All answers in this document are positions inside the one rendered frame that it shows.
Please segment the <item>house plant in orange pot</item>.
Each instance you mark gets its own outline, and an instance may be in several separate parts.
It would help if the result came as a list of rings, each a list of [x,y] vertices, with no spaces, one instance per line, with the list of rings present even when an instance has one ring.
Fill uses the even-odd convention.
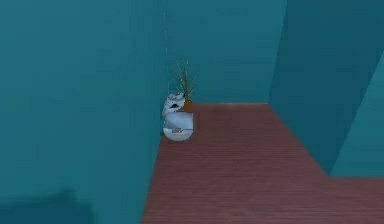
[[[187,59],[180,58],[176,61],[174,72],[172,73],[172,81],[175,88],[184,95],[184,104],[181,110],[184,112],[193,112],[193,102],[191,96],[197,88],[195,83],[198,73],[190,72],[191,64]]]

